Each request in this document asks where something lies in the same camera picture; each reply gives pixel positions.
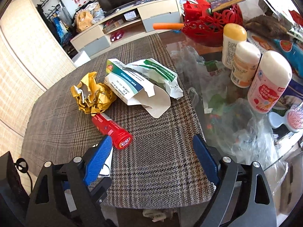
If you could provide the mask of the red tube package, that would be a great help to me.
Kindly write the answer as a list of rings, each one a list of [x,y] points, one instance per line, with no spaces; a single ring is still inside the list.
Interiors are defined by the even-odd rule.
[[[103,135],[111,137],[113,146],[118,150],[126,149],[133,141],[133,136],[128,131],[104,113],[93,116],[92,123]]]

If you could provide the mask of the clear plastic bag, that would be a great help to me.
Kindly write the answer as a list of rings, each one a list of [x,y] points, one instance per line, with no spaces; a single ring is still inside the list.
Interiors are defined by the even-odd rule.
[[[250,107],[247,89],[235,86],[231,71],[216,59],[206,61],[186,46],[171,54],[174,66],[190,96],[208,145],[237,163],[258,161],[276,194],[289,170],[278,159],[274,134],[266,115]]]

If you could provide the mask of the pink hairbrush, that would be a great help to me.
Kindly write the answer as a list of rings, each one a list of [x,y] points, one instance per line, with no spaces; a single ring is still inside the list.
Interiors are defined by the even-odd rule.
[[[270,112],[268,120],[273,129],[284,125],[290,132],[297,133],[302,130],[302,108],[292,107],[286,111],[284,116]]]

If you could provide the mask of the yellow crumpled wrapper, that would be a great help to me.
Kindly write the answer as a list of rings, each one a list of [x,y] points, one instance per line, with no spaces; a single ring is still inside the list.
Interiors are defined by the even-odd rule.
[[[105,112],[117,99],[110,87],[96,82],[96,76],[97,72],[89,72],[70,88],[79,110],[91,116]]]

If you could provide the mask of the blue cookie tin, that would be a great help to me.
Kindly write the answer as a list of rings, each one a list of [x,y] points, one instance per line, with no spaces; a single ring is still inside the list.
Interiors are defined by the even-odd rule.
[[[289,40],[270,40],[250,30],[247,31],[248,42],[254,44],[261,53],[269,50],[280,53],[291,65],[292,79],[278,101],[279,106],[290,107],[302,102],[302,45]]]

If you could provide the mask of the grey plaid tablecloth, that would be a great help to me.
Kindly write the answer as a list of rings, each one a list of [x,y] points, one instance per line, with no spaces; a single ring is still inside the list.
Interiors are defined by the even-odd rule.
[[[193,150],[193,137],[202,129],[188,94],[171,100],[158,118],[119,98],[96,116],[79,109],[79,95],[71,88],[81,87],[88,75],[94,82],[105,82],[107,73],[117,71],[113,59],[124,64],[155,60],[175,69],[159,36],[152,34],[110,50],[60,79],[31,111],[22,144],[31,172],[37,175],[46,161],[59,164],[83,156],[106,137],[112,151],[111,164],[105,167],[112,180],[106,205],[178,208],[209,201],[215,186]]]

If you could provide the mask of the white blue medicine box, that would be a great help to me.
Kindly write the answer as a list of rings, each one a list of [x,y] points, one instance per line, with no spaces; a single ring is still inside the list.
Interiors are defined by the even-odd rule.
[[[170,108],[170,96],[116,58],[107,60],[104,84],[128,106],[141,105],[153,118]]]

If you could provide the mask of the white pink powder bottle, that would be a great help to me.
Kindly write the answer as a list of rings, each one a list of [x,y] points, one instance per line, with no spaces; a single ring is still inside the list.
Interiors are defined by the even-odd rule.
[[[277,103],[292,79],[288,61],[276,51],[265,52],[248,91],[253,110],[266,114]]]

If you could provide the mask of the small white cap bottle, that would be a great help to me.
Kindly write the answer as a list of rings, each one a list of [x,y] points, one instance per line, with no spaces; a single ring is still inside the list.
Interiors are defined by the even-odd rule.
[[[239,42],[233,59],[231,81],[240,88],[248,88],[255,76],[261,57],[260,50],[249,42]]]

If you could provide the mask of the white green foil pouch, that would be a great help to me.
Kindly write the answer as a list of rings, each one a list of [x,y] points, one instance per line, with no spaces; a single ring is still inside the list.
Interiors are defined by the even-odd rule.
[[[127,64],[124,69],[134,70],[162,88],[167,94],[178,100],[183,97],[183,91],[178,84],[178,75],[169,68],[163,66],[153,58],[142,59]]]

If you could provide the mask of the yellow cap white bottle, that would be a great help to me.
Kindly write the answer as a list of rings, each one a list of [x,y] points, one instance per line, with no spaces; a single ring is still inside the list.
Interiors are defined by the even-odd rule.
[[[239,42],[245,42],[246,40],[247,31],[243,26],[234,23],[228,23],[224,26],[222,63],[225,67],[232,68],[236,46]]]

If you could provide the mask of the yellow plush toy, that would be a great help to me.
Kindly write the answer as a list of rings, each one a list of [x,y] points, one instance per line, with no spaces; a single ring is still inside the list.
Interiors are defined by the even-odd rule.
[[[92,26],[93,16],[89,11],[83,10],[76,14],[77,32],[81,33]]]

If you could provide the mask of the red plastic basket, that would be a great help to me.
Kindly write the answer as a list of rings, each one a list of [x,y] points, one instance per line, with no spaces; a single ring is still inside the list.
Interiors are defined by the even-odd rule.
[[[207,47],[221,47],[223,28],[228,23],[243,24],[240,7],[231,5],[213,12],[207,0],[187,1],[184,5],[184,27],[181,31],[191,40]]]

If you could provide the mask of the black coat rack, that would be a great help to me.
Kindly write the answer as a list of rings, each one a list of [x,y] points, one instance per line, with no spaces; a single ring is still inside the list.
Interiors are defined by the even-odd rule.
[[[62,47],[72,36],[72,18],[62,0],[32,0],[48,29]]]

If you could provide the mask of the white tv cabinet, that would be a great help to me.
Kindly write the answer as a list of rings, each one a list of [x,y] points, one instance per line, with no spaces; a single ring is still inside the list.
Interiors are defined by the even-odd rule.
[[[111,26],[124,14],[135,11],[135,19],[117,27]],[[182,23],[182,11],[179,0],[156,0],[139,5],[128,6],[113,13],[102,21],[92,25],[75,36],[71,43],[77,52],[86,52],[90,59],[108,52],[126,43],[155,33],[168,30],[154,30],[154,23]]]

